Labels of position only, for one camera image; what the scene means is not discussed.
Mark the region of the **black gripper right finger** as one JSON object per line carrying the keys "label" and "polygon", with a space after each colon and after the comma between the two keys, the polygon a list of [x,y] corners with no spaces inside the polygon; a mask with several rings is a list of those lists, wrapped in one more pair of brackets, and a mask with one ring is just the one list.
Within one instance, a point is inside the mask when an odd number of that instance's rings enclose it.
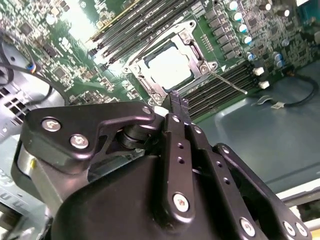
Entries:
{"label": "black gripper right finger", "polygon": [[227,145],[211,146],[205,133],[193,124],[189,103],[179,98],[187,136],[200,168],[213,187],[209,204],[216,210],[222,240],[310,240],[305,224]]}

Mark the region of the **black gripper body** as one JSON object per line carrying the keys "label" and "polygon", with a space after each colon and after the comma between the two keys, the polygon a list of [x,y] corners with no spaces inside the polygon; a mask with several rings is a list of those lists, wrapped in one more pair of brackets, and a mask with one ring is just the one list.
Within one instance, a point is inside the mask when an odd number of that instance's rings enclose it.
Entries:
{"label": "black gripper body", "polygon": [[247,240],[214,181],[194,171],[195,219],[172,226],[160,214],[162,164],[143,157],[73,193],[59,208],[53,240]]}

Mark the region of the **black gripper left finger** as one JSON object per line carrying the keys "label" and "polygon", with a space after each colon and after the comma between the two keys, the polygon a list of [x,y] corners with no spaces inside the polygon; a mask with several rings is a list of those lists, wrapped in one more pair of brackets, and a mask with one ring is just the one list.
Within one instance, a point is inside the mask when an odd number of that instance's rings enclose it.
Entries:
{"label": "black gripper left finger", "polygon": [[33,110],[22,126],[20,170],[55,218],[76,191],[131,162],[157,157],[162,164],[159,213],[192,220],[191,143],[179,99],[172,92],[159,107],[127,101]]}

